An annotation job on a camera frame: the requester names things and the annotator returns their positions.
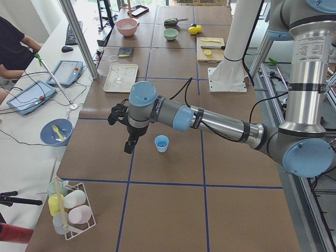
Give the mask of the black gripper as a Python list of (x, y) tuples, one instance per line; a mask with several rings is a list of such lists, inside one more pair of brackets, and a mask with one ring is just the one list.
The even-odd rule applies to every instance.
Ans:
[(128, 118), (127, 131), (129, 133), (129, 138), (124, 145), (124, 152), (132, 154), (134, 152), (135, 146), (138, 142), (139, 137), (146, 134), (149, 121), (138, 121), (133, 118)]

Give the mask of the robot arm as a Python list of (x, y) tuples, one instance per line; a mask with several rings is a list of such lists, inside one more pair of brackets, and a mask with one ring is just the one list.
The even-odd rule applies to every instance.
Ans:
[(335, 151), (325, 140), (320, 107), (327, 89), (335, 1), (274, 1), (269, 24), (270, 30), (293, 37), (286, 116), (279, 127), (188, 106), (158, 95), (154, 85), (140, 81), (131, 88), (130, 106), (122, 121), (129, 132), (124, 151), (132, 153), (149, 123), (159, 122), (180, 131), (202, 129), (248, 144), (296, 176), (315, 177), (331, 168)]

